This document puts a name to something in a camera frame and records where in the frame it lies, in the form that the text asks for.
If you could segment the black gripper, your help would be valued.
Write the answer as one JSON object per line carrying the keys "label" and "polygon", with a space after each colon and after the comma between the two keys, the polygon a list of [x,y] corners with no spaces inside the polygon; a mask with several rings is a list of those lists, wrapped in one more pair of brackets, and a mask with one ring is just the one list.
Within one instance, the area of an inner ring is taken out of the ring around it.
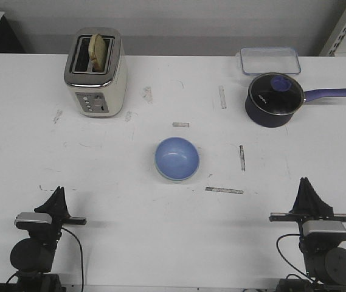
{"label": "black gripper", "polygon": [[67,209],[64,187],[58,186],[49,199],[39,207],[34,208],[36,213],[50,214],[52,224],[47,229],[29,231],[30,238],[38,240],[47,250],[55,252],[62,236],[61,228],[64,225],[85,225],[85,217],[71,217]]}
{"label": "black gripper", "polygon": [[[306,202],[309,213],[306,214]],[[308,178],[301,178],[295,202],[290,212],[272,212],[270,222],[339,221],[346,223],[346,214],[333,214],[333,208],[316,193]]]}

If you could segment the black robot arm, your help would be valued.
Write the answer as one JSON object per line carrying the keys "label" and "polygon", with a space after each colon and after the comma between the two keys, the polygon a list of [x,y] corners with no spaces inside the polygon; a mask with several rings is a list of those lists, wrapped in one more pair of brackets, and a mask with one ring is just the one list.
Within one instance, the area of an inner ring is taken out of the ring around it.
{"label": "black robot arm", "polygon": [[316,193],[308,178],[301,178],[296,200],[287,213],[272,213],[271,222],[296,222],[305,271],[290,262],[297,274],[280,279],[276,291],[346,291],[346,214],[336,214]]}
{"label": "black robot arm", "polygon": [[84,226],[85,217],[72,217],[66,204],[64,188],[58,186],[48,200],[33,212],[21,212],[14,225],[25,230],[29,238],[19,241],[10,252],[10,263],[16,272],[15,291],[66,291],[58,274],[52,274],[52,265],[58,242],[65,231],[75,238],[80,248],[81,288],[85,289],[84,255],[79,238],[65,225]]}

